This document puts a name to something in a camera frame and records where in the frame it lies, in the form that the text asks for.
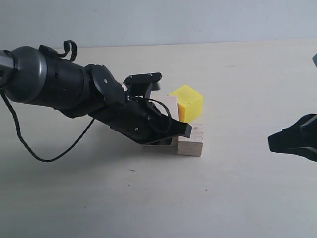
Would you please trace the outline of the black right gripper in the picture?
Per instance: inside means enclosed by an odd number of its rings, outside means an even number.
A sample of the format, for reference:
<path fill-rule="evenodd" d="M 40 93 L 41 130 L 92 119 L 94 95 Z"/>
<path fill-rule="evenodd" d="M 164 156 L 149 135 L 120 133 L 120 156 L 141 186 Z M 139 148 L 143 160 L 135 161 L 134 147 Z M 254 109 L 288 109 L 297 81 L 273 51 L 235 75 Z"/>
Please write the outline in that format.
<path fill-rule="evenodd" d="M 317 115 L 301 126 L 291 126 L 268 137 L 269 150 L 317 161 Z"/>

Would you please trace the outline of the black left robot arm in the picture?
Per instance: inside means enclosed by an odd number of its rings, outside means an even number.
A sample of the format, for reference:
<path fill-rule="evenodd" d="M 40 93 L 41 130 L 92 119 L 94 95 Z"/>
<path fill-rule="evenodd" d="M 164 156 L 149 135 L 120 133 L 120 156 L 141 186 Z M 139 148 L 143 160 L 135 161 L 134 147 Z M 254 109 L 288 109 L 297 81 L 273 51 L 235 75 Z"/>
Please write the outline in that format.
<path fill-rule="evenodd" d="M 159 72 L 134 74 L 119 83 L 106 66 L 81 66 L 45 46 L 0 53 L 0 87 L 10 100 L 72 119 L 88 115 L 138 144 L 168 145 L 174 137 L 190 137 L 189 124 L 163 114 L 150 98 L 161 78 Z"/>

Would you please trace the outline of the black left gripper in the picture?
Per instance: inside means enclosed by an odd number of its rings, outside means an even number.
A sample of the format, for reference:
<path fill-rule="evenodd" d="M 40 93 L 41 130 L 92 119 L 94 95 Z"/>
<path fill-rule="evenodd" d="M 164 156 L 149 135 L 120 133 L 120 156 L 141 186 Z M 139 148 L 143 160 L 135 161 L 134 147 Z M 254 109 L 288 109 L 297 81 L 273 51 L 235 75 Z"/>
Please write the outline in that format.
<path fill-rule="evenodd" d="M 168 113 L 162 114 L 153 102 L 161 104 Z M 169 146 L 171 136 L 190 138 L 192 126 L 172 119 L 169 109 L 151 98 L 128 96 L 124 105 L 111 104 L 91 113 L 91 117 L 108 125 L 134 142 L 146 146 Z"/>

